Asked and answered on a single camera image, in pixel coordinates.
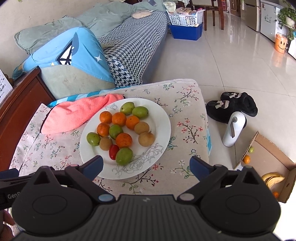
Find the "person left hand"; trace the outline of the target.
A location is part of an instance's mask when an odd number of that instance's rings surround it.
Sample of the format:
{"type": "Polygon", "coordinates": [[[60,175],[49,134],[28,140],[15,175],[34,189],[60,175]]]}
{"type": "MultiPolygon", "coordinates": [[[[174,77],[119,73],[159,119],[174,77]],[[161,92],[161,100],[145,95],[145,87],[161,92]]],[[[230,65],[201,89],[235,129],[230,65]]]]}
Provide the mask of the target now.
{"type": "Polygon", "coordinates": [[[12,216],[6,211],[1,211],[1,241],[10,241],[14,238],[11,226],[15,225],[15,221],[12,216]]]}

